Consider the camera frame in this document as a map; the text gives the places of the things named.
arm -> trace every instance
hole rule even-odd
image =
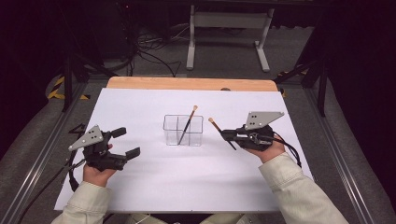
[[[83,182],[52,224],[102,223],[111,196],[111,190],[106,188],[107,180],[115,173],[115,170],[100,172],[85,164]]]
[[[274,141],[263,152],[248,151],[262,160],[259,169],[287,223],[347,223],[325,192],[303,174],[282,144]]]

white paper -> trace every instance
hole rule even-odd
[[[165,115],[204,117],[200,147],[167,146]],[[289,113],[279,92],[165,91],[102,89],[87,130],[98,124],[104,132],[125,127],[127,134],[111,139],[111,152],[124,154],[135,147],[141,155],[116,172],[107,187],[113,190],[108,210],[118,213],[265,212],[277,211],[275,197],[258,167],[260,160],[233,143],[233,150],[208,121],[224,129],[239,128],[249,111],[281,111],[270,123],[301,158],[304,174],[311,177]],[[75,161],[83,158],[78,150]],[[78,182],[82,168],[75,170]],[[73,191],[64,184],[56,210],[62,210]]]

hand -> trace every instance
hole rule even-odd
[[[281,140],[280,137],[277,135],[275,135],[274,138]],[[265,149],[264,151],[258,151],[258,150],[249,149],[249,148],[245,148],[245,150],[247,150],[251,154],[258,156],[260,158],[260,160],[262,160],[262,163],[266,163],[267,161],[270,161],[271,159],[275,158],[276,156],[284,153],[285,146],[281,143],[273,141],[273,144],[270,147],[268,147],[267,149]]]
[[[100,172],[98,169],[93,168],[87,164],[84,165],[82,180],[99,187],[105,188],[107,180],[116,173],[116,170],[104,170]]]

cuff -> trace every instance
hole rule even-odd
[[[69,206],[92,213],[105,213],[110,202],[111,189],[83,181],[68,202]]]
[[[304,175],[287,152],[284,152],[259,167],[262,176],[267,181],[271,190],[285,184],[297,176]]]

